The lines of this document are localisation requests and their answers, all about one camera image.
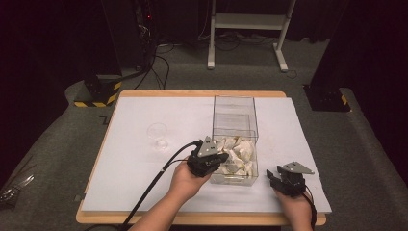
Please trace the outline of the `clear glass cup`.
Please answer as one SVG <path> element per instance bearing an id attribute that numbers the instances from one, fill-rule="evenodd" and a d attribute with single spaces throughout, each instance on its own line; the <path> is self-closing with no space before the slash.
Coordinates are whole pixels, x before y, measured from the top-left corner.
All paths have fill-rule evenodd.
<path id="1" fill-rule="evenodd" d="M 147 137 L 151 139 L 153 147 L 159 151 L 165 151 L 168 147 L 166 133 L 166 125 L 160 122 L 151 124 L 146 131 Z"/>

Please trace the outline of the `white metal stand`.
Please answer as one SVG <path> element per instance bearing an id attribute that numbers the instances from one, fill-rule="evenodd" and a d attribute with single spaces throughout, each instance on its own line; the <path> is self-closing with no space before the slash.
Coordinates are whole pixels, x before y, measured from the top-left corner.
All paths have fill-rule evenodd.
<path id="1" fill-rule="evenodd" d="M 245 29 L 279 31 L 279 40 L 272 45 L 277 62 L 282 72 L 288 72 L 289 68 L 285 61 L 282 46 L 292 19 L 296 0 L 289 0 L 289 7 L 285 14 L 244 14 L 244 13 L 218 13 L 217 0 L 211 0 L 211 24 L 210 42 L 208 48 L 207 68 L 214 69 L 216 66 L 216 29 Z"/>

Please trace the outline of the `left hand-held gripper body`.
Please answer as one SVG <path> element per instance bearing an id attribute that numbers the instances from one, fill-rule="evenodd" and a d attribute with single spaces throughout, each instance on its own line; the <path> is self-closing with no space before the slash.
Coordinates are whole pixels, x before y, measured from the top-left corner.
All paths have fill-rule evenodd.
<path id="1" fill-rule="evenodd" d="M 198 177 L 211 174 L 213 167 L 219 164 L 216 160 L 218 154 L 216 143 L 210 137 L 206 137 L 194 149 L 187 160 L 191 173 Z"/>

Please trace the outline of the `dark equipment with red light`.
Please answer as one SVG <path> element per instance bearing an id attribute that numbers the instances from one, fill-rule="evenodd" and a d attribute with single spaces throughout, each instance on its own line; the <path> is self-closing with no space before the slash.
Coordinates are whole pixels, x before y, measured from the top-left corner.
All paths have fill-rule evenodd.
<path id="1" fill-rule="evenodd" d="M 136 19 L 143 43 L 150 43 L 157 35 L 155 6 L 153 0 L 135 0 Z"/>

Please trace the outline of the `person's right hand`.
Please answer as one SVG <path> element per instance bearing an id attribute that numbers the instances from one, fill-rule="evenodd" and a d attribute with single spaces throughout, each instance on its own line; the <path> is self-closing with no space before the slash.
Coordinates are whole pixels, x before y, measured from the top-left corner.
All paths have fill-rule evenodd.
<path id="1" fill-rule="evenodd" d="M 284 215 L 292 223 L 312 221 L 312 210 L 309 202 L 304 196 L 290 197 L 279 191 L 275 191 L 280 200 Z"/>

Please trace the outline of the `clear plastic drawer case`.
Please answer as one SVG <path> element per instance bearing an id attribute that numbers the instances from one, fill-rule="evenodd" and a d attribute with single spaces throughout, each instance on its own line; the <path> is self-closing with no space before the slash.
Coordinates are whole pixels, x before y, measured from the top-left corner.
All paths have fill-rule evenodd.
<path id="1" fill-rule="evenodd" d="M 217 95 L 214 98 L 213 138 L 259 138 L 255 99 L 250 96 Z"/>

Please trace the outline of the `white paper sheet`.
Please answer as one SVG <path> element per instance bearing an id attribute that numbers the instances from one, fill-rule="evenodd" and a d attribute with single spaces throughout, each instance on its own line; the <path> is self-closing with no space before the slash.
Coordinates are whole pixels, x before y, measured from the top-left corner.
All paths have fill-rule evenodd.
<path id="1" fill-rule="evenodd" d="M 316 167 L 291 99 L 255 100 L 259 176 L 251 187 L 206 183 L 185 212 L 277 212 L 267 169 L 297 161 Z M 212 97 L 122 97 L 115 106 L 82 206 L 86 212 L 146 211 L 167 192 L 171 157 L 185 158 L 192 142 L 212 133 Z M 147 137 L 153 123 L 167 127 L 165 151 Z"/>

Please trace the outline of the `black stand base yellow mark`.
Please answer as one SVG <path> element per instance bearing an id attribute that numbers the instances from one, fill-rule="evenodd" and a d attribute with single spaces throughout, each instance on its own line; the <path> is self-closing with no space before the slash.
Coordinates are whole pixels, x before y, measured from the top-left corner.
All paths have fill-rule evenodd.
<path id="1" fill-rule="evenodd" d="M 350 112 L 346 97 L 339 90 L 325 90 L 322 87 L 304 85 L 308 102 L 317 112 Z"/>

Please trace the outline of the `yellow-black striped stand base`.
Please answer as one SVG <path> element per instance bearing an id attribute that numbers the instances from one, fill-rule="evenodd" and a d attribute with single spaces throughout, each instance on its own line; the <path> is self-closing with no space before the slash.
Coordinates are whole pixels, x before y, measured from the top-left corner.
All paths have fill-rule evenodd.
<path id="1" fill-rule="evenodd" d="M 112 79 L 99 79 L 96 75 L 86 77 L 74 98 L 76 107 L 109 107 L 116 100 L 122 82 Z"/>

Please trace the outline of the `person's left hand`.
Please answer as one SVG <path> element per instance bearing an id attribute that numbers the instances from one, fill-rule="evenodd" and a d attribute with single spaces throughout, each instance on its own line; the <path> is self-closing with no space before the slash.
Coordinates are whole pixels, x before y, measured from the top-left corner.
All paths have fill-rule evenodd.
<path id="1" fill-rule="evenodd" d="M 181 162 L 174 170 L 166 197 L 183 205 L 193 198 L 201 187 L 209 180 L 210 174 L 195 176 L 186 162 Z"/>

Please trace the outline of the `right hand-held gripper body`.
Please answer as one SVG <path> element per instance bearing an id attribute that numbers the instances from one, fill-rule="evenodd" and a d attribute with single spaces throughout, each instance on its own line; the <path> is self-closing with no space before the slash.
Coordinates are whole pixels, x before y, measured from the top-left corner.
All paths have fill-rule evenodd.
<path id="1" fill-rule="evenodd" d="M 306 191 L 304 174 L 313 175 L 314 172 L 299 162 L 291 162 L 277 167 L 280 181 L 278 191 L 284 195 L 296 197 Z"/>

